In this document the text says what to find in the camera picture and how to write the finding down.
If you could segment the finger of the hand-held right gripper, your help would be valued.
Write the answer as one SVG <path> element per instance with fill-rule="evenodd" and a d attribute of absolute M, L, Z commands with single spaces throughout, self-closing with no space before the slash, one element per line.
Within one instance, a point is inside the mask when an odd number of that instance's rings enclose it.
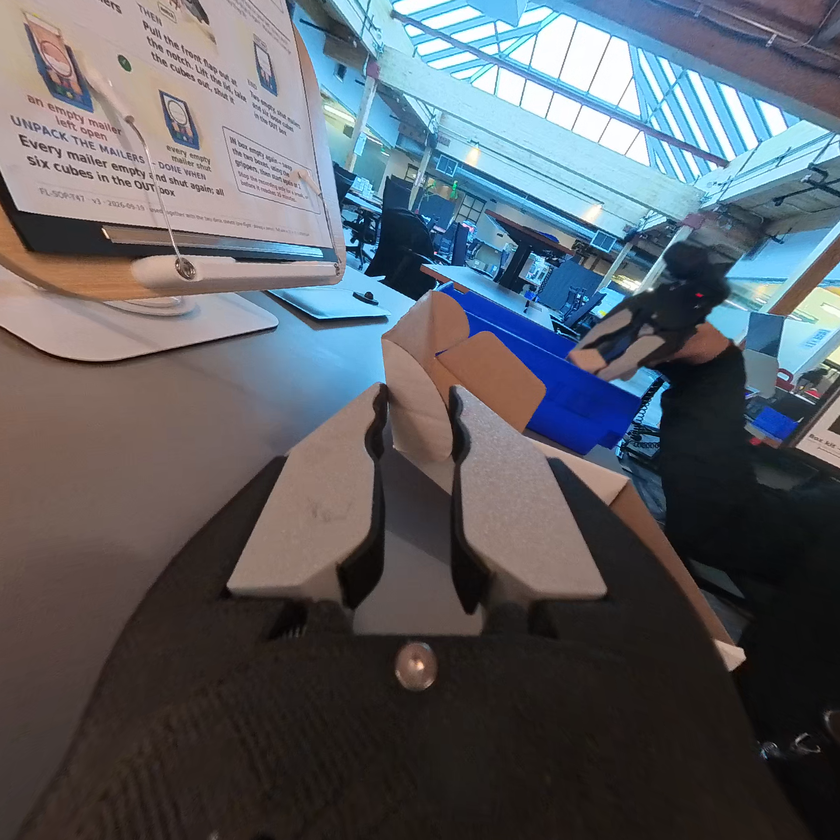
<path fill-rule="evenodd" d="M 568 353 L 585 372 L 635 372 L 650 355 L 650 307 L 621 306 L 590 330 Z"/>
<path fill-rule="evenodd" d="M 673 357 L 684 338 L 605 338 L 598 341 L 598 354 L 604 366 L 598 379 L 627 381 L 636 371 Z"/>

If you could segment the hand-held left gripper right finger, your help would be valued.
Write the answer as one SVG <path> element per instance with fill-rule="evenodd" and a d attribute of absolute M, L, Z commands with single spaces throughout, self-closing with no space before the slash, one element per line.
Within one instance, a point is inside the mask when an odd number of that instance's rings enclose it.
<path fill-rule="evenodd" d="M 462 385 L 449 390 L 450 571 L 467 614 L 607 593 L 553 460 Z"/>

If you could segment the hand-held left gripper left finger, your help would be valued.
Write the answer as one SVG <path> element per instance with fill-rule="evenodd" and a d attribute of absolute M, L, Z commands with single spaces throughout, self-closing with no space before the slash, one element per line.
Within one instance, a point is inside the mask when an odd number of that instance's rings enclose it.
<path fill-rule="evenodd" d="M 288 452 L 231 576 L 231 595 L 356 609 L 384 570 L 380 461 L 387 390 L 377 382 Z"/>

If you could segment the blue plastic bin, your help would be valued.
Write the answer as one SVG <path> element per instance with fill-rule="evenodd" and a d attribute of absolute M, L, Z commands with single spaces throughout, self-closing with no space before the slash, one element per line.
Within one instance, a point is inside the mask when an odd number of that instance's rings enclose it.
<path fill-rule="evenodd" d="M 527 428 L 579 455 L 614 449 L 634 420 L 641 399 L 566 360 L 573 342 L 525 315 L 448 282 L 437 289 L 465 310 L 470 334 L 489 331 L 544 384 L 546 393 Z"/>

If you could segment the white cardboard mailer box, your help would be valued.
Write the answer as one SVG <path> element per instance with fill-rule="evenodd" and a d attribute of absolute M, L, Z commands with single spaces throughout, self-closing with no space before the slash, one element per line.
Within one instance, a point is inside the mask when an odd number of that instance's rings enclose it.
<path fill-rule="evenodd" d="M 744 662 L 744 651 L 700 593 L 629 477 L 620 469 L 581 458 L 552 440 L 545 443 L 524 434 L 546 389 L 495 334 L 470 334 L 465 310 L 455 299 L 435 290 L 415 303 L 381 341 L 393 444 L 399 452 L 452 496 L 454 439 L 449 390 L 454 385 L 464 386 L 553 460 L 558 481 L 568 472 L 574 474 L 599 498 L 595 509 L 610 511 L 608 523 L 623 523 L 619 536 L 609 538 L 606 547 L 617 549 L 625 571 L 630 549 L 645 546 L 684 593 L 727 669 L 732 671 Z M 608 584 L 606 573 L 600 572 L 606 595 L 599 601 L 578 603 L 605 602 L 616 592 L 616 585 Z"/>

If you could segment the person's right forearm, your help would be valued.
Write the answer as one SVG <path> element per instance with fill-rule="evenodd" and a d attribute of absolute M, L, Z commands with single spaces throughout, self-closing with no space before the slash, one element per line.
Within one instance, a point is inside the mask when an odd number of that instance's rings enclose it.
<path fill-rule="evenodd" d="M 760 485 L 743 427 L 742 352 L 728 340 L 702 362 L 661 366 L 658 473 L 665 532 L 683 559 L 735 569 L 749 542 Z"/>

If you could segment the person's right hand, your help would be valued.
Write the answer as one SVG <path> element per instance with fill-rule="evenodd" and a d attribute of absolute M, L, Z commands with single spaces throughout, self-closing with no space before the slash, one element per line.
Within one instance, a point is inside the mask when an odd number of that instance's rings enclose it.
<path fill-rule="evenodd" d="M 675 356 L 676 361 L 687 364 L 706 364 L 713 361 L 732 346 L 732 342 L 708 322 L 696 326 Z"/>

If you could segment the tall wooden standing desk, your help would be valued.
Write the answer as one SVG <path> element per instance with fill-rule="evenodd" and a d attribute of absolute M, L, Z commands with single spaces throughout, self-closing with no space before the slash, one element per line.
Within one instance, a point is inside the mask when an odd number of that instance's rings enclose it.
<path fill-rule="evenodd" d="M 493 211 L 485 211 L 485 215 L 504 231 L 516 246 L 506 268 L 499 269 L 500 273 L 497 274 L 497 283 L 502 288 L 516 294 L 522 293 L 525 280 L 520 277 L 520 274 L 529 257 L 534 253 L 560 259 L 575 257 L 572 249 L 530 227 L 515 223 Z"/>

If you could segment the row of blue bins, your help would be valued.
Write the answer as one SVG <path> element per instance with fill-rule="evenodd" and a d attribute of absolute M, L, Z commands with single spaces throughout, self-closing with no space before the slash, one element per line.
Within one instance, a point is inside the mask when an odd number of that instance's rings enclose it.
<path fill-rule="evenodd" d="M 799 426 L 799 421 L 781 413 L 773 406 L 762 406 L 749 425 L 760 435 L 782 443 L 792 436 Z"/>

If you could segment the framed marker sign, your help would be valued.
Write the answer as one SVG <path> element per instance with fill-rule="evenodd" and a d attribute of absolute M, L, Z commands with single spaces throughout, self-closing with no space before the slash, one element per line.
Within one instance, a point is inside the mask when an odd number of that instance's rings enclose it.
<path fill-rule="evenodd" d="M 816 468 L 839 472 L 839 388 L 827 393 L 804 421 L 791 445 L 794 455 Z"/>

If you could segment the grey flat pouch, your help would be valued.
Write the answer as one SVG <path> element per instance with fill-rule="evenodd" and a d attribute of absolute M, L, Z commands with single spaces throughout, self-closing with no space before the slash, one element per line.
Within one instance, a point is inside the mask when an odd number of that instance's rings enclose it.
<path fill-rule="evenodd" d="M 268 290 L 273 298 L 320 322 L 391 317 L 380 302 L 378 307 L 366 305 L 353 299 L 352 292 L 338 286 Z"/>

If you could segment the instruction sheet on stand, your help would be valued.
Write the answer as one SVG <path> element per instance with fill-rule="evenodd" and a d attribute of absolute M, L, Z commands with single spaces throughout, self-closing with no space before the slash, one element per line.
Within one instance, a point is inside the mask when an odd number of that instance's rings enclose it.
<path fill-rule="evenodd" d="M 277 318 L 241 292 L 340 281 L 346 250 L 319 84 L 292 25 L 316 155 L 309 185 L 331 247 L 175 231 L 165 206 L 164 229 L 23 213 L 2 179 L 2 329 L 59 358 L 122 361 L 274 329 Z"/>

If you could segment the printed instruction sheet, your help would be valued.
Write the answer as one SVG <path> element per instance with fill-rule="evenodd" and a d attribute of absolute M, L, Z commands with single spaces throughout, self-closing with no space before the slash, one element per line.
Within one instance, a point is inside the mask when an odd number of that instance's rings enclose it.
<path fill-rule="evenodd" d="M 287 5 L 2 2 L 2 179 L 23 213 L 331 247 Z"/>

